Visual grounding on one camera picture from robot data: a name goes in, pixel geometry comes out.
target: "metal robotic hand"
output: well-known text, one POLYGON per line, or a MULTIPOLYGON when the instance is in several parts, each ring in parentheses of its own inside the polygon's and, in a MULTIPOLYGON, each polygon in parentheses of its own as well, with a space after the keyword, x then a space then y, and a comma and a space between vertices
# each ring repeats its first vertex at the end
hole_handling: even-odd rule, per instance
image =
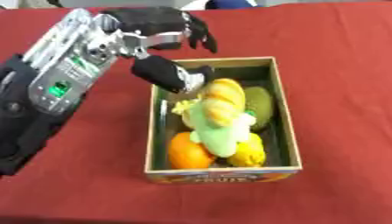
POLYGON ((189 74, 168 59, 149 55, 146 49, 178 49, 183 38, 188 38, 194 49, 200 42, 216 53, 217 45, 207 25, 192 14, 169 7, 142 9, 110 9, 98 19, 105 32, 120 32, 128 51, 124 57, 135 57, 132 73, 172 92, 188 92, 198 88, 212 73, 201 67, 189 74))
POLYGON ((172 92, 189 92, 212 75, 189 72, 150 48, 178 49, 183 39, 216 52, 205 23, 167 7, 68 13, 25 54, 0 65, 0 176, 17 173, 67 123, 88 90, 118 57, 131 72, 172 92))

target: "fruit box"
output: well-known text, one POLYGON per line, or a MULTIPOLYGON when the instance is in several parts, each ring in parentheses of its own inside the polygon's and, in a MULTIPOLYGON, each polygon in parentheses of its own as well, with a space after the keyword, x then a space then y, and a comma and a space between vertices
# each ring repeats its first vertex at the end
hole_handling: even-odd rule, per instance
POLYGON ((190 131, 172 108, 178 100, 196 98, 192 94, 172 94, 153 86, 150 99, 150 126, 145 158, 145 174, 159 183, 179 182, 266 182, 285 179, 302 170, 291 116, 273 57, 182 59, 177 62, 186 69, 208 65, 216 78, 230 78, 243 87, 261 86, 272 94, 275 113, 267 127, 259 133, 266 161, 263 167, 228 167, 215 163, 207 169, 175 170, 167 159, 170 140, 179 132, 190 131))

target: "orange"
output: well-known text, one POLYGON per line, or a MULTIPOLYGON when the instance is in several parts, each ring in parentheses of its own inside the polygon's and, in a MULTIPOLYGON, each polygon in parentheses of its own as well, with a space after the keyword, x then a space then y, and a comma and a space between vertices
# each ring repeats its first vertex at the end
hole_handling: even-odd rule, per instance
POLYGON ((201 143, 191 141, 191 132, 178 133, 170 142, 168 157, 174 169, 203 169, 216 159, 201 143))

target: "screw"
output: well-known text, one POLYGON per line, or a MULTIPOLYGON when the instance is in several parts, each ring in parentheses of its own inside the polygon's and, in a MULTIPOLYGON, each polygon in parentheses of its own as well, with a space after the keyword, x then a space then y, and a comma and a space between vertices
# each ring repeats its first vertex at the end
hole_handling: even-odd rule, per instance
POLYGON ((17 113, 22 110, 22 105, 20 105, 19 103, 15 102, 15 101, 12 101, 12 102, 7 103, 6 108, 10 112, 17 113))

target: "green led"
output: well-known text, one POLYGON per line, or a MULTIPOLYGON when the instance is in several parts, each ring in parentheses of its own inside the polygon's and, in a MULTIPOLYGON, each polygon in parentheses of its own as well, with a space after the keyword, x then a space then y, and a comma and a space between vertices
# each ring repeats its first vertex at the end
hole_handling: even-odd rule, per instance
POLYGON ((57 81, 53 86, 49 87, 48 92, 58 98, 61 98, 71 87, 67 81, 57 81))
POLYGON ((71 57, 71 60, 73 61, 73 63, 75 63, 75 64, 85 68, 84 63, 81 61, 81 58, 79 56, 74 55, 74 56, 71 57))

